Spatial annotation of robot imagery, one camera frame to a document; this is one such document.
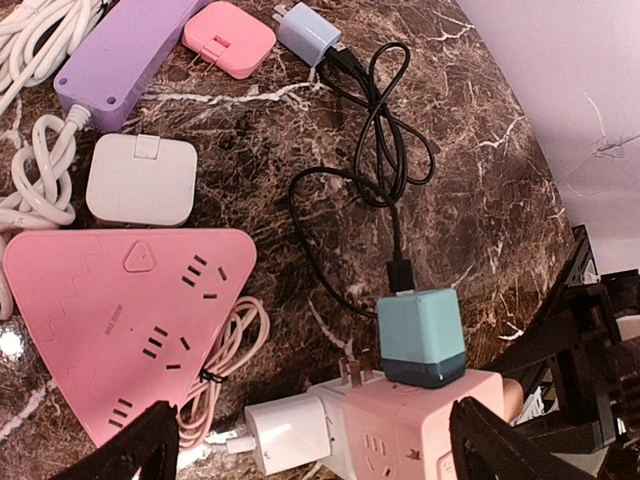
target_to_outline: pink triangular power strip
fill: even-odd
[[[182,405],[256,262],[231,229],[25,232],[4,266],[29,333],[101,446]]]

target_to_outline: pink cube power socket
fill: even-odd
[[[467,370],[438,390],[386,379],[351,390],[344,414],[358,480],[455,480],[449,415],[467,396],[503,417],[502,377],[493,372]]]
[[[233,78],[247,78],[269,55],[276,34],[228,2],[213,2],[184,28],[182,43]]]

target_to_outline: black cable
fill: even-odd
[[[404,60],[402,65],[389,82],[389,85],[384,89],[382,93],[375,81],[375,70],[380,60],[380,57],[390,50],[399,49],[404,53]],[[366,144],[367,136],[371,130],[371,126],[374,127],[375,143],[376,143],[376,164],[374,171],[376,172],[376,182],[380,188],[383,188],[392,200],[397,202],[400,200],[407,184],[411,185],[426,185],[435,175],[435,156],[429,142],[426,137],[417,131],[415,128],[407,125],[406,123],[395,118],[390,111],[386,101],[389,95],[396,88],[402,77],[404,76],[409,63],[411,62],[411,52],[409,48],[400,42],[392,42],[380,47],[371,58],[369,62],[369,68],[366,70],[351,50],[342,46],[331,47],[326,53],[324,61],[318,66],[318,75],[322,82],[331,88],[338,95],[346,98],[347,100],[366,108],[369,112],[367,119],[364,122],[360,135],[358,137],[358,143],[356,145],[355,153],[352,160],[352,168],[354,173],[362,176],[362,163],[364,155],[364,147]],[[342,87],[333,82],[325,73],[325,67],[327,64],[334,65],[341,72],[349,75],[356,80],[364,98],[353,95],[347,92]],[[391,133],[393,142],[394,153],[391,152],[387,139],[385,138],[385,129],[383,126],[383,120],[386,122]],[[403,138],[402,130],[415,136],[420,143],[425,147],[429,171],[422,178],[412,178],[409,175],[409,161],[407,157],[407,148]],[[391,167],[393,175],[388,178],[385,175],[385,170]],[[376,196],[371,195],[367,189],[362,185],[357,185],[358,191],[362,198],[369,205],[374,207],[386,207],[387,204],[381,201]]]
[[[400,219],[398,217],[398,209],[396,208],[394,202],[387,192],[381,189],[378,185],[368,180],[367,178],[360,177],[353,172],[348,170],[338,170],[337,168],[331,167],[311,167],[299,172],[291,183],[289,184],[289,192],[288,192],[288,200],[289,200],[289,212],[291,214],[291,219],[293,220],[293,229],[296,232],[298,237],[298,241],[302,246],[302,250],[304,250],[305,255],[311,265],[311,269],[313,273],[318,277],[322,286],[327,290],[329,295],[331,295],[338,303],[340,303],[345,308],[351,310],[353,313],[357,313],[360,315],[364,315],[369,318],[376,318],[375,313],[365,310],[362,307],[358,307],[357,305],[352,304],[348,300],[346,300],[342,295],[340,295],[336,290],[331,286],[327,278],[325,277],[320,265],[315,259],[315,255],[311,248],[311,245],[307,241],[307,238],[304,236],[302,226],[300,225],[300,219],[298,218],[298,212],[295,204],[295,192],[296,186],[298,183],[305,177],[316,174],[328,174],[335,175],[337,177],[346,178],[348,180],[353,181],[356,185],[365,186],[371,191],[373,191],[376,195],[380,196],[384,201],[387,202],[387,207],[389,207],[389,212],[391,213],[391,223],[393,226],[393,259],[394,261],[401,262],[403,261],[402,257],[402,245],[400,238]]]
[[[375,82],[376,66],[380,57],[384,53],[393,49],[402,50],[404,52],[404,60],[397,73],[389,82],[389,85],[387,85],[381,93]],[[389,208],[391,221],[393,223],[393,259],[387,263],[390,289],[392,292],[397,293],[413,290],[415,288],[411,262],[409,260],[405,260],[402,256],[400,220],[395,204],[404,194],[407,184],[426,185],[429,183],[435,175],[435,157],[425,136],[415,128],[395,118],[391,114],[391,110],[386,103],[387,99],[407,71],[410,61],[411,52],[409,51],[409,48],[400,42],[392,42],[380,47],[371,58],[368,70],[364,68],[353,52],[344,48],[342,45],[329,48],[325,55],[325,59],[318,66],[318,75],[320,76],[320,79],[335,93],[363,108],[366,108],[369,112],[358,137],[358,143],[352,160],[353,171],[339,170],[330,167],[312,167],[298,173],[289,185],[289,211],[293,220],[294,230],[314,274],[322,286],[327,290],[329,295],[338,303],[353,313],[370,318],[376,318],[376,314],[349,302],[331,286],[324,275],[320,265],[315,259],[311,245],[304,236],[302,226],[300,225],[300,219],[298,218],[295,206],[295,189],[300,180],[310,175],[335,175],[353,181],[356,184],[356,188],[360,196],[368,205],[375,208]],[[327,64],[334,65],[341,72],[355,79],[362,90],[364,98],[347,92],[345,89],[339,87],[335,82],[331,81],[324,72],[324,68]],[[391,152],[391,149],[389,148],[390,146],[387,143],[383,122],[386,122],[391,133],[394,153]],[[372,125],[374,128],[376,143],[376,164],[374,167],[376,177],[375,181],[368,179],[362,173],[364,147]],[[403,130],[414,135],[420,143],[424,145],[427,152],[429,171],[422,178],[416,179],[409,175],[409,161],[407,157],[407,148],[402,134]],[[393,172],[391,178],[388,178],[386,175],[389,167]]]

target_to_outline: pink power adapter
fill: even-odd
[[[357,479],[455,480],[449,415],[468,396],[503,417],[502,377],[492,372],[467,370],[438,390],[386,379],[351,390],[344,419]]]
[[[182,43],[233,78],[247,78],[269,55],[276,35],[228,2],[213,2],[187,22]]]
[[[158,400],[182,406],[255,261],[231,229],[33,231],[4,257],[31,338],[97,446]]]

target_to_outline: white charger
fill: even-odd
[[[105,135],[93,153],[87,206],[106,224],[178,227],[193,208],[197,165],[188,142]]]
[[[320,398],[302,393],[245,407],[249,434],[227,440],[229,453],[254,451],[265,475],[331,455],[327,421]]]

